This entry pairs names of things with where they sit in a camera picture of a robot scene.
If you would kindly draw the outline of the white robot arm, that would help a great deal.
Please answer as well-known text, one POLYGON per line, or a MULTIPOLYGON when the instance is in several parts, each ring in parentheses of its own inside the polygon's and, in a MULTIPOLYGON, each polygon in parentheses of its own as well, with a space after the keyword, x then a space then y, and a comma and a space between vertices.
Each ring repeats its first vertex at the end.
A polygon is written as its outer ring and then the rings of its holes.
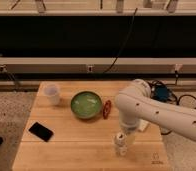
POLYGON ((141 119, 167 128, 196 142, 196 109, 159 102, 151 98, 151 88, 142 79, 135 79, 115 96, 120 126, 131 134, 141 119))

